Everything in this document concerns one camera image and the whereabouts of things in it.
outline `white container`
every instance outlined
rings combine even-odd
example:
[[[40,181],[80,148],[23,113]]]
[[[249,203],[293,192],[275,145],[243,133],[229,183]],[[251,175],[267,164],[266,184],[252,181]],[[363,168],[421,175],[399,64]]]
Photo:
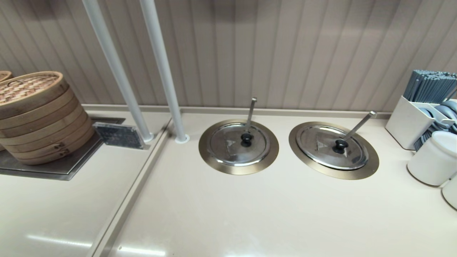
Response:
[[[457,172],[457,135],[433,132],[408,162],[408,170],[415,178],[432,186],[446,182]]]
[[[423,113],[419,108],[424,107],[429,109],[433,113],[433,116],[444,124],[452,125],[456,122],[437,111],[434,108],[437,105],[410,102],[402,96],[387,122],[386,129],[401,147],[407,150],[414,150],[414,143],[435,120]]]
[[[454,177],[446,184],[442,191],[444,199],[454,208],[457,209],[457,177]]]

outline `black lid knob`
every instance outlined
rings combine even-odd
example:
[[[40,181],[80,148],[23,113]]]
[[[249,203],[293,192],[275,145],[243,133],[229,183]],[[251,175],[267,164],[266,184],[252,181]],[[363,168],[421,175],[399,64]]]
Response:
[[[335,146],[332,148],[335,153],[343,154],[344,148],[348,147],[348,143],[343,139],[338,139],[335,141]]]
[[[243,147],[250,147],[252,145],[251,140],[254,138],[250,133],[244,133],[241,135],[241,145]]]

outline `white countertop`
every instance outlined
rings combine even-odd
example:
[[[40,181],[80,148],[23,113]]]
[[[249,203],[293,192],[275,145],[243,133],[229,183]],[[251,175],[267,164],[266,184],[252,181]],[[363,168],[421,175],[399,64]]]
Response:
[[[111,257],[457,253],[457,212],[442,199],[440,189],[408,173],[406,163],[413,152],[402,149],[390,136],[384,128],[386,120],[369,120],[358,131],[376,149],[380,166],[371,177],[351,181],[309,168],[292,152],[288,136],[304,122],[352,128],[360,119],[254,115],[254,121],[276,135],[279,154],[263,171],[234,176],[212,169],[198,152],[206,128],[231,118],[242,117],[183,114],[190,142],[179,145],[168,140],[117,236]],[[61,236],[84,239],[71,231]]]
[[[88,111],[126,118],[129,112]],[[151,132],[170,120],[144,112]],[[81,257],[94,251],[157,143],[148,150],[102,145],[70,181],[0,175],[0,256]]]

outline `wall panel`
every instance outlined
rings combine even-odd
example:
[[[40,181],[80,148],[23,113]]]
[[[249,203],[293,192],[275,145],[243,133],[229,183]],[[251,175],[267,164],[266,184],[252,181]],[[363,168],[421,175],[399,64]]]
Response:
[[[166,99],[138,0],[99,0],[140,104]],[[156,0],[183,106],[392,111],[411,70],[457,72],[457,0]],[[0,70],[123,103],[81,0],[0,0]]]

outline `white utensil holder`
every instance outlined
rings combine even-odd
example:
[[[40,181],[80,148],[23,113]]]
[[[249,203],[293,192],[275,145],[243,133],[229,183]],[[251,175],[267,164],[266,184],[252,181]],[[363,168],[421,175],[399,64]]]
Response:
[[[414,150],[414,143],[435,120],[423,113],[419,108],[424,107],[429,109],[433,113],[433,116],[444,124],[452,125],[456,122],[437,111],[434,108],[437,105],[438,104],[423,102],[410,102],[401,96],[397,106],[393,110],[392,116],[387,122],[386,129],[401,147],[407,150]]]

